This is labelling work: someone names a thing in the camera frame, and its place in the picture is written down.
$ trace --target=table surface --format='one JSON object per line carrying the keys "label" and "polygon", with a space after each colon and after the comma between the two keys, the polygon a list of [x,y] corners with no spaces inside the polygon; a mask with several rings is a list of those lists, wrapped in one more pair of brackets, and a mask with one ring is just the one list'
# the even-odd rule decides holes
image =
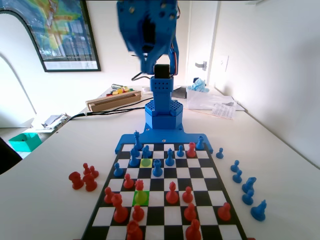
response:
{"label": "table surface", "polygon": [[[186,107],[186,100],[179,99]],[[256,240],[320,238],[320,172],[244,111],[234,120],[184,109],[187,133],[205,133],[223,159],[213,158],[248,237]],[[94,210],[122,134],[142,132],[145,111],[79,117],[0,175],[0,233],[5,240],[80,239]],[[266,199],[266,220],[256,221],[245,205],[230,165],[239,160],[242,182],[256,177],[254,203]],[[73,190],[68,176],[83,163],[99,171],[98,187]]]}

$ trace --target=red chess piece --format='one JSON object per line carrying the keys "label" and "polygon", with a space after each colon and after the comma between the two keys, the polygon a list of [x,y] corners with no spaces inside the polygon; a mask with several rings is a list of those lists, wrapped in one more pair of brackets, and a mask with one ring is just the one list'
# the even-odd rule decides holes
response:
{"label": "red chess piece", "polygon": [[201,240],[201,233],[199,231],[200,222],[197,219],[193,219],[191,226],[185,231],[186,240]]}
{"label": "red chess piece", "polygon": [[97,182],[95,182],[94,177],[89,173],[85,175],[82,179],[85,183],[85,190],[92,192],[97,188]]}
{"label": "red chess piece", "polygon": [[218,216],[223,221],[229,221],[231,219],[230,204],[225,202],[222,207],[218,208]]}
{"label": "red chess piece", "polygon": [[142,240],[144,237],[139,224],[134,220],[126,226],[126,233],[126,240]]}
{"label": "red chess piece", "polygon": [[107,186],[104,189],[104,193],[105,193],[104,202],[106,204],[112,204],[112,200],[111,199],[114,196],[114,193],[111,191],[111,188]]}
{"label": "red chess piece", "polygon": [[90,173],[91,173],[91,171],[90,171],[87,163],[84,163],[84,164],[83,164],[83,167],[84,167],[84,171],[83,171],[83,174],[84,174],[84,175],[87,175],[87,174],[90,174]]}
{"label": "red chess piece", "polygon": [[123,223],[128,217],[128,209],[122,206],[122,197],[119,193],[115,193],[111,198],[113,206],[115,206],[115,212],[113,214],[113,219],[117,223]]}
{"label": "red chess piece", "polygon": [[189,158],[194,158],[196,156],[195,148],[196,148],[196,144],[194,142],[190,142],[189,143],[189,150],[186,152],[186,155]]}
{"label": "red chess piece", "polygon": [[130,174],[127,173],[126,175],[124,175],[124,183],[123,183],[123,186],[126,188],[126,189],[130,189],[134,186],[134,181],[130,178]]}
{"label": "red chess piece", "polygon": [[185,203],[191,203],[194,199],[194,196],[191,194],[191,187],[187,186],[185,192],[182,194],[182,199]]}
{"label": "red chess piece", "polygon": [[169,186],[170,191],[168,191],[165,195],[165,199],[170,204],[175,204],[179,200],[178,193],[175,192],[176,184],[172,181]]}
{"label": "red chess piece", "polygon": [[139,205],[135,205],[134,211],[132,213],[132,218],[137,222],[140,222],[144,218],[144,215],[145,211]]}
{"label": "red chess piece", "polygon": [[72,181],[72,188],[74,190],[78,190],[80,188],[82,188],[82,186],[85,184],[84,181],[82,181],[81,179],[81,175],[80,173],[78,173],[77,171],[74,171],[73,173],[71,173],[69,175],[69,180]]}
{"label": "red chess piece", "polygon": [[95,170],[94,166],[90,167],[90,172],[91,172],[92,177],[94,177],[94,178],[99,176],[99,172]]}
{"label": "red chess piece", "polygon": [[193,219],[195,219],[197,216],[195,205],[193,203],[189,203],[188,207],[184,210],[183,215],[188,221],[192,221]]}

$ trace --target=black square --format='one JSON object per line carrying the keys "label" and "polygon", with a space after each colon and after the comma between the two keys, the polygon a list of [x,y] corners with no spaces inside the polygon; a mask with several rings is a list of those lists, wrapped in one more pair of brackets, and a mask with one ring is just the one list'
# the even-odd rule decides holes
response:
{"label": "black square", "polygon": [[177,169],[176,168],[164,168],[163,174],[165,179],[176,179],[177,178]]}
{"label": "black square", "polygon": [[187,168],[188,167],[188,162],[187,159],[175,159],[175,166],[177,168]]}
{"label": "black square", "polygon": [[82,240],[106,240],[108,231],[108,226],[89,226],[84,232]]}
{"label": "black square", "polygon": [[146,168],[141,167],[139,169],[138,179],[150,179],[151,171],[152,171],[151,167],[146,167]]}
{"label": "black square", "polygon": [[164,192],[164,195],[163,195],[163,197],[164,197],[164,206],[166,206],[166,207],[170,207],[170,206],[180,206],[179,192],[178,192],[178,191],[175,191],[175,192],[178,194],[178,201],[177,201],[176,203],[174,203],[174,204],[171,204],[171,203],[167,202],[166,195],[167,195],[168,192],[169,192],[169,191],[165,191],[165,192]]}
{"label": "black square", "polygon": [[150,179],[150,191],[164,191],[165,180],[163,178]]}
{"label": "black square", "polygon": [[190,178],[178,178],[178,189],[179,191],[185,191],[186,187],[192,188],[192,183]]}
{"label": "black square", "polygon": [[197,206],[212,206],[208,191],[193,191],[193,197]]}
{"label": "black square", "polygon": [[218,225],[201,225],[200,227],[203,240],[222,240]]}
{"label": "black square", "polygon": [[222,187],[218,178],[205,178],[205,185],[208,191],[221,191]]}
{"label": "black square", "polygon": [[163,206],[149,206],[146,216],[146,225],[165,225],[165,208]]}
{"label": "black square", "polygon": [[184,240],[184,230],[181,226],[164,226],[164,239]]}
{"label": "black square", "polygon": [[192,179],[203,179],[204,175],[202,174],[200,167],[189,167],[190,177]]}

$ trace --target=blue pawn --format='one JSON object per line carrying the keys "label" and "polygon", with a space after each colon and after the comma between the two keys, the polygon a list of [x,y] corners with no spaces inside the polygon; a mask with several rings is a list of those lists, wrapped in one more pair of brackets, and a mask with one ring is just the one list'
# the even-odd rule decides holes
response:
{"label": "blue pawn", "polygon": [[197,144],[195,145],[195,148],[197,149],[197,150],[203,150],[203,149],[205,149],[205,145],[204,145],[204,138],[202,137],[202,136],[200,136],[199,138],[198,138],[198,142],[197,142]]}
{"label": "blue pawn", "polygon": [[231,167],[230,167],[231,171],[236,173],[239,170],[238,165],[239,165],[239,161],[235,160],[234,165],[231,165]]}
{"label": "blue pawn", "polygon": [[122,168],[120,168],[120,165],[119,165],[118,162],[116,162],[114,164],[114,167],[115,167],[115,170],[113,172],[114,176],[115,177],[120,177],[124,173],[124,170]]}
{"label": "blue pawn", "polygon": [[180,146],[179,146],[179,151],[176,152],[176,155],[177,155],[178,157],[180,157],[180,158],[185,155],[185,153],[184,153],[184,151],[183,151],[183,148],[184,148],[184,147],[183,147],[182,145],[180,145]]}
{"label": "blue pawn", "polygon": [[173,166],[175,164],[175,160],[172,158],[171,148],[169,148],[169,150],[168,150],[168,158],[165,160],[165,164],[167,166]]}
{"label": "blue pawn", "polygon": [[265,209],[267,207],[266,200],[263,200],[259,206],[254,206],[251,208],[251,215],[254,217],[256,220],[262,222],[263,220],[266,219],[265,215]]}
{"label": "blue pawn", "polygon": [[224,149],[222,148],[222,147],[220,147],[219,148],[219,152],[217,152],[216,153],[216,157],[218,158],[218,159],[222,159],[223,157],[224,157],[224,155],[222,154],[222,151],[223,151]]}
{"label": "blue pawn", "polygon": [[252,176],[249,177],[248,180],[246,181],[245,184],[242,185],[242,190],[247,194],[249,190],[252,190],[253,192],[255,192],[254,190],[254,183],[257,181],[257,178]]}
{"label": "blue pawn", "polygon": [[139,160],[136,158],[135,153],[136,153],[136,149],[133,147],[131,149],[131,151],[130,151],[131,158],[130,158],[130,161],[129,161],[129,165],[131,167],[136,167],[136,166],[139,165]]}
{"label": "blue pawn", "polygon": [[154,169],[152,173],[155,177],[160,177],[162,175],[163,170],[161,169],[161,161],[159,159],[154,160],[153,162]]}
{"label": "blue pawn", "polygon": [[247,205],[253,204],[254,203],[254,200],[252,198],[253,195],[254,195],[254,191],[249,190],[248,193],[245,193],[242,195],[242,201]]}
{"label": "blue pawn", "polygon": [[237,184],[242,182],[242,178],[240,177],[241,174],[242,174],[242,171],[238,170],[236,174],[232,176],[233,181],[235,181]]}

